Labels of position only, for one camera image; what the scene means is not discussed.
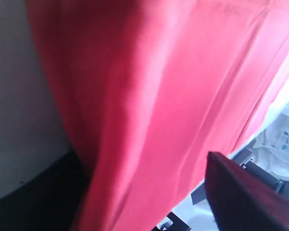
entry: dark red object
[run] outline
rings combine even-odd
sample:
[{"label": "dark red object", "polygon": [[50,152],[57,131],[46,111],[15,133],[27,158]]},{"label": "dark red object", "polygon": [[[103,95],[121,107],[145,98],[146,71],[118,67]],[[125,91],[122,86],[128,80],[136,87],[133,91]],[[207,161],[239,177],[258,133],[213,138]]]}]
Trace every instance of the dark red object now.
[{"label": "dark red object", "polygon": [[27,0],[92,180],[75,229],[151,230],[263,121],[289,76],[289,1]]}]

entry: red curtain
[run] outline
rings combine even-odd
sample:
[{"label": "red curtain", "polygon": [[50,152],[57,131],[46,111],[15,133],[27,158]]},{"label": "red curtain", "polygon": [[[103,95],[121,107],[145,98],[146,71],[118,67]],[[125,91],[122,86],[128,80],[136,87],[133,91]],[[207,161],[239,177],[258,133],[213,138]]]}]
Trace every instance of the red curtain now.
[{"label": "red curtain", "polygon": [[27,0],[90,187],[78,231],[149,231],[260,126],[289,76],[289,1]]}]

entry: red cloth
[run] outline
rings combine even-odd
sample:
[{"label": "red cloth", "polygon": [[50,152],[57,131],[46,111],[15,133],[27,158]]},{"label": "red cloth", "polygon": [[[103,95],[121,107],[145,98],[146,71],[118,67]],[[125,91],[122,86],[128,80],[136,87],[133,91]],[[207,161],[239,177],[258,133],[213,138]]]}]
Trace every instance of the red cloth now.
[{"label": "red cloth", "polygon": [[27,0],[92,181],[75,229],[148,231],[231,153],[289,76],[289,1]]}]

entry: red fabric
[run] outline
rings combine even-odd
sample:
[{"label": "red fabric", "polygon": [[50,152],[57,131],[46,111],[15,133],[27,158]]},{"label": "red fabric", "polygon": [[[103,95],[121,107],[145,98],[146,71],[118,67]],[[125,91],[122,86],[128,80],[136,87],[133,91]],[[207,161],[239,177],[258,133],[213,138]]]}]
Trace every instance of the red fabric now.
[{"label": "red fabric", "polygon": [[27,0],[90,188],[78,231],[148,231],[259,127],[289,76],[289,1]]}]

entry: white wall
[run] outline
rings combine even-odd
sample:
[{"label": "white wall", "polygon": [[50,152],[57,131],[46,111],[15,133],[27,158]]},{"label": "white wall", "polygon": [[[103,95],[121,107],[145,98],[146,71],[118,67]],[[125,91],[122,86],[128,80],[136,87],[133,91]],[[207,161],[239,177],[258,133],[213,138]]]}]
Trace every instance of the white wall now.
[{"label": "white wall", "polygon": [[70,148],[32,43],[22,0],[0,0],[0,197]]}]

